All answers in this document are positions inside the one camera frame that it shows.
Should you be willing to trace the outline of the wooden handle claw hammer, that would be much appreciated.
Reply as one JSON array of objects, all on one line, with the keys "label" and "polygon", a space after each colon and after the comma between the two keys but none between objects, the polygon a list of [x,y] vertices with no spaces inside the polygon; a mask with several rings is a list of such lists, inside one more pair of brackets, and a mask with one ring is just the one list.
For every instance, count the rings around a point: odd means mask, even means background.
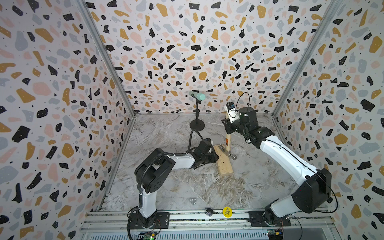
[{"label": "wooden handle claw hammer", "polygon": [[231,151],[231,135],[226,134],[226,142],[224,145],[219,145],[219,148],[227,157],[234,161],[237,159],[237,156]]}]

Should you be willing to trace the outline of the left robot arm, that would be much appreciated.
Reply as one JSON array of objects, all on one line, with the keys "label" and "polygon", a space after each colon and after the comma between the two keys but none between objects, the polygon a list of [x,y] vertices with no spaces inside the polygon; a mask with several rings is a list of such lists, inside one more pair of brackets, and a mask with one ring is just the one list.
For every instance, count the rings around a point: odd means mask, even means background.
[{"label": "left robot arm", "polygon": [[139,191],[139,205],[131,214],[128,227],[131,229],[166,228],[165,216],[159,215],[156,207],[157,191],[172,170],[197,169],[206,164],[215,164],[216,154],[211,139],[202,139],[199,145],[186,153],[167,153],[155,149],[135,170]]}]

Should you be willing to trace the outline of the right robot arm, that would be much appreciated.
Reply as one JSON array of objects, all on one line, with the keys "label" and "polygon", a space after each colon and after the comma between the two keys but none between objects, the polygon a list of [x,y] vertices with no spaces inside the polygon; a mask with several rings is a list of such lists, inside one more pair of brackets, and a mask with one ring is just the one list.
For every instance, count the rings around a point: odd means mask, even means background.
[{"label": "right robot arm", "polygon": [[237,110],[233,102],[226,104],[226,110],[228,117],[222,120],[226,133],[242,135],[247,144],[254,145],[274,159],[299,186],[290,196],[266,206],[262,221],[275,226],[290,214],[311,214],[331,198],[332,175],[327,169],[320,170],[289,150],[273,131],[259,125],[255,110],[249,107]]}]

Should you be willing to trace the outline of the wooden block with nails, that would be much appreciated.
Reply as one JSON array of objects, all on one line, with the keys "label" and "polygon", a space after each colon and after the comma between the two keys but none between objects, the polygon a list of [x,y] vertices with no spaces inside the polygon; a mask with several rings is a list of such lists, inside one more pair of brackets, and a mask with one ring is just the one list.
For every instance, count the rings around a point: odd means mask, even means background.
[{"label": "wooden block with nails", "polygon": [[217,160],[218,171],[221,177],[232,175],[234,173],[229,156],[220,149],[219,145],[214,146],[216,154],[219,156]]}]

